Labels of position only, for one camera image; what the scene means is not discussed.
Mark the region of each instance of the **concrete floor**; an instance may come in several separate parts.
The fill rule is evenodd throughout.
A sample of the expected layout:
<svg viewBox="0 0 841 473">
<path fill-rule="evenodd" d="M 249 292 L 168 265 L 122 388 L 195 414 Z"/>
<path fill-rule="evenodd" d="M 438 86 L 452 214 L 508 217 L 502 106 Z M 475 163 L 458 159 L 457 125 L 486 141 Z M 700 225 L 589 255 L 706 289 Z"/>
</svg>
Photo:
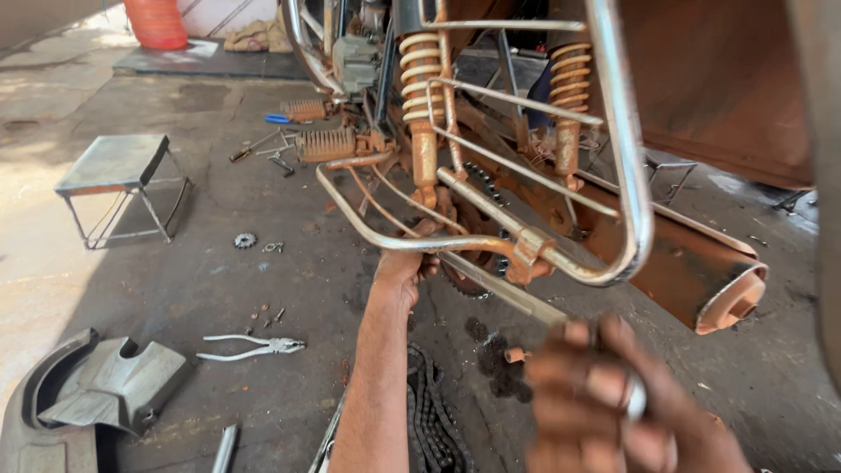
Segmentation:
<svg viewBox="0 0 841 473">
<path fill-rule="evenodd" d="M 116 49 L 107 48 L 115 56 L 127 51 Z M 59 66 L 36 64 L 0 70 L 0 86 L 17 83 L 18 74 L 28 84 L 56 76 Z M 262 116 L 278 102 L 315 97 L 312 87 L 183 77 L 97 81 L 86 82 L 93 92 L 77 98 L 76 107 L 53 98 L 70 109 L 66 113 L 33 117 L 38 127 L 0 136 L 0 401 L 56 342 L 86 327 L 105 337 L 130 336 L 141 347 L 154 340 L 187 355 L 197 366 L 195 376 L 144 438 L 100 436 L 101 450 L 117 453 L 103 470 L 206 471 L 221 429 L 234 422 L 243 429 L 232 471 L 306 470 L 343 391 L 342 361 L 353 366 L 378 252 L 328 205 L 314 167 L 296 166 L 295 175 L 284 179 L 262 157 L 237 164 L 227 157 L 272 129 Z M 10 120 L 7 104 L 26 110 L 27 100 L 49 108 L 49 99 L 29 90 L 0 96 L 0 116 Z M 96 136 L 128 133 L 167 133 L 196 186 L 177 214 L 172 244 L 151 236 L 84 252 L 51 187 Z M 335 182 L 358 200 L 349 179 Z M 841 468 L 841 400 L 822 367 L 812 316 L 814 209 L 804 202 L 798 215 L 774 212 L 766 191 L 708 167 L 688 184 L 701 188 L 685 190 L 676 210 L 734 237 L 755 235 L 769 244 L 758 247 L 770 266 L 769 289 L 748 320 L 697 337 L 627 284 L 594 290 L 556 274 L 530 291 L 578 316 L 627 316 L 703 407 L 736 431 L 754 466 Z M 158 189 L 152 198 L 162 207 L 172 196 L 172 189 Z M 108 196 L 80 199 L 83 221 L 92 225 L 110 202 Z M 130 203 L 118 229 L 151 226 L 144 211 Z M 373 212 L 368 221 L 389 229 Z M 234 249 L 231 241 L 243 231 L 255 232 L 261 243 L 286 242 L 283 253 L 260 252 L 262 245 Z M 261 304 L 271 309 L 262 313 Z M 281 307 L 282 323 L 262 328 L 267 314 Z M 256 322 L 249 317 L 254 312 L 262 313 Z M 528 392 L 518 367 L 496 365 L 494 347 L 474 341 L 482 324 L 525 348 L 536 347 L 544 333 L 499 300 L 470 300 L 435 278 L 421 288 L 410 339 L 447 373 L 445 396 L 479 470 L 523 471 L 522 452 L 533 433 Z M 201 337 L 249 326 L 258 337 L 295 337 L 309 347 L 236 363 L 190 356 L 247 349 Z M 483 374 L 490 371 L 495 375 Z"/>
</svg>

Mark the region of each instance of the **small metal table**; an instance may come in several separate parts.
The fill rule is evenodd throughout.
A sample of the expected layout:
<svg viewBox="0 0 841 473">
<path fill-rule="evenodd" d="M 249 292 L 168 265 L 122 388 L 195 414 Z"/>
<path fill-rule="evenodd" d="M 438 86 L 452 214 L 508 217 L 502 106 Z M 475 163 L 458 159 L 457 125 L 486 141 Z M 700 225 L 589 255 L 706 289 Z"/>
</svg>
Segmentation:
<svg viewBox="0 0 841 473">
<path fill-rule="evenodd" d="M 152 179 L 158 165 L 161 164 L 164 155 L 169 155 L 176 169 L 181 173 L 180 178 Z M 152 206 L 149 196 L 146 195 L 145 187 L 151 183 L 182 182 L 181 191 L 175 205 L 172 207 L 167 219 L 161 222 L 155 208 Z M 178 166 L 175 157 L 169 151 L 169 138 L 166 135 L 116 135 L 99 136 L 92 145 L 82 154 L 76 163 L 67 171 L 64 178 L 53 188 L 56 194 L 64 198 L 67 207 L 73 214 L 73 221 L 82 237 L 82 243 L 86 249 L 93 249 L 98 242 L 113 240 L 115 238 L 140 237 L 160 232 L 167 243 L 172 242 L 172 237 L 167 233 L 167 226 L 175 210 L 181 203 L 184 196 L 184 189 L 190 183 L 187 174 Z M 77 195 L 103 194 L 108 192 L 125 193 L 126 197 L 131 194 L 139 194 L 149 209 L 152 219 L 157 225 L 157 230 L 136 231 L 134 233 L 123 233 L 109 235 L 99 238 L 91 238 L 96 230 L 95 226 L 91 234 L 85 234 L 76 210 L 73 208 L 71 197 Z"/>
</svg>

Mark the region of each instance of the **rear shock absorber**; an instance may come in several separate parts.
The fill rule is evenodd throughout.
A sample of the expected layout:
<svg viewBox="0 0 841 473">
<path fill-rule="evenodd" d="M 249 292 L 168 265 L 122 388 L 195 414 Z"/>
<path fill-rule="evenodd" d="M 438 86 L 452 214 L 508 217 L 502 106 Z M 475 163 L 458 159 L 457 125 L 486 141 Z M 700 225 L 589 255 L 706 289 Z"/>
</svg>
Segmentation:
<svg viewBox="0 0 841 473">
<path fill-rule="evenodd" d="M 549 103 L 555 107 L 562 107 L 574 112 L 587 111 L 587 87 L 590 82 L 590 61 L 593 57 L 588 54 L 590 43 L 573 43 L 556 49 L 550 58 L 555 61 L 552 66 L 552 80 L 549 82 L 552 92 L 549 93 Z M 583 181 L 574 174 L 578 171 L 579 135 L 581 124 L 575 120 L 556 119 L 558 143 L 555 147 L 555 171 L 563 177 L 570 190 L 578 190 Z"/>
<path fill-rule="evenodd" d="M 443 91 L 440 83 L 430 87 L 432 108 L 426 100 L 426 81 L 441 74 L 441 49 L 438 35 L 415 33 L 407 35 L 400 42 L 400 68 L 404 84 L 403 120 L 412 134 L 412 168 L 417 190 L 412 198 L 429 208 L 436 205 L 435 184 L 438 168 L 438 139 L 429 122 L 430 114 L 436 122 L 444 116 Z"/>
</svg>

